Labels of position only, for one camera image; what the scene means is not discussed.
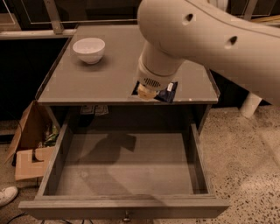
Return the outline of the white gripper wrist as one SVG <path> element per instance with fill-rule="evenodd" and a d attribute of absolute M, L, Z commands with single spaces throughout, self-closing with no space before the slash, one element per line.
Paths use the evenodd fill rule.
<path fill-rule="evenodd" d="M 157 96 L 156 91 L 166 89 L 172 82 L 184 61 L 173 58 L 146 41 L 136 70 L 140 83 L 137 87 L 138 96 L 144 100 L 154 99 Z"/>

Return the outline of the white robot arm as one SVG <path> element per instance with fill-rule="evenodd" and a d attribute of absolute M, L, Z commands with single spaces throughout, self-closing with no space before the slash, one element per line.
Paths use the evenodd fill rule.
<path fill-rule="evenodd" d="M 234 17 L 209 0 L 143 0 L 137 22 L 145 44 L 138 94 L 152 99 L 186 60 L 280 105 L 280 29 Z"/>

